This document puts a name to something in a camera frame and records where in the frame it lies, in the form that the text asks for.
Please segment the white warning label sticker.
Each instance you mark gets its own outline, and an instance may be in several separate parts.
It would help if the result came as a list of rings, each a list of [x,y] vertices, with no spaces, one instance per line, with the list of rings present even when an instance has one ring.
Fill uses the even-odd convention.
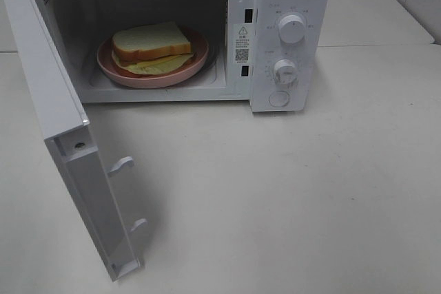
[[[247,23],[236,24],[233,28],[234,60],[236,63],[249,63],[252,55],[252,26]]]

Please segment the lower white timer knob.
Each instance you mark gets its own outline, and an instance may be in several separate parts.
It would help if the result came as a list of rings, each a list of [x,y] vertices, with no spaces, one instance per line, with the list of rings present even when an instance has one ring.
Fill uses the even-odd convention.
[[[289,59],[281,59],[274,64],[274,77],[278,84],[291,84],[296,80],[297,75],[298,68],[296,64]]]

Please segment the round white door button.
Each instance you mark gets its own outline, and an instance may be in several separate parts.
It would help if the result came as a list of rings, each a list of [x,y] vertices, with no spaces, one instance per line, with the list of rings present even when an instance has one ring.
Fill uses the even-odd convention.
[[[273,107],[284,107],[289,103],[289,94],[286,91],[276,91],[269,96],[269,104]]]

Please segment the pink round plate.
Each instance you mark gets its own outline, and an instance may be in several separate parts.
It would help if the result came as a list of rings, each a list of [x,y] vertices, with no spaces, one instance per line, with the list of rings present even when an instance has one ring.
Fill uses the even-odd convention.
[[[189,80],[195,76],[207,64],[209,44],[200,33],[186,26],[180,26],[181,32],[192,44],[193,57],[188,59],[182,66],[174,71],[162,75],[141,75],[140,77],[128,77],[127,70],[123,70],[112,59],[112,39],[102,42],[97,53],[96,61],[101,71],[112,81],[125,87],[135,89],[158,89],[173,86]]]

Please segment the upper white power knob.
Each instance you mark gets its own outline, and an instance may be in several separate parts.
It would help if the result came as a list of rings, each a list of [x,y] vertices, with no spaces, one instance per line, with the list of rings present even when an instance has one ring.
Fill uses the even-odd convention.
[[[286,44],[295,44],[305,36],[305,20],[298,14],[287,14],[278,22],[280,40]]]

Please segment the toy sandwich with cheese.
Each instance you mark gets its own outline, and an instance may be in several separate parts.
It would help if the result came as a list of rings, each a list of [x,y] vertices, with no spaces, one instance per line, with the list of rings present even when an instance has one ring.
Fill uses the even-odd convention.
[[[174,22],[142,25],[112,37],[113,62],[132,76],[168,74],[193,56],[189,39]]]

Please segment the white microwave oven body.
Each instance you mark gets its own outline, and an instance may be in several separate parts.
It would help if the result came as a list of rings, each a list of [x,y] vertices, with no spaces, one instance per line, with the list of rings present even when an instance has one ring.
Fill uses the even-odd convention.
[[[52,0],[55,21],[72,69],[69,76],[83,103],[247,100],[255,112],[298,111],[305,105],[327,0]],[[280,40],[278,22],[298,13],[306,24],[295,44]],[[173,21],[200,32],[223,49],[223,87],[196,89],[99,89],[88,83],[98,46],[113,33],[137,25]],[[234,60],[233,28],[252,26],[249,63]],[[293,61],[296,80],[275,81],[274,64]],[[273,107],[269,96],[286,91],[289,103]]]

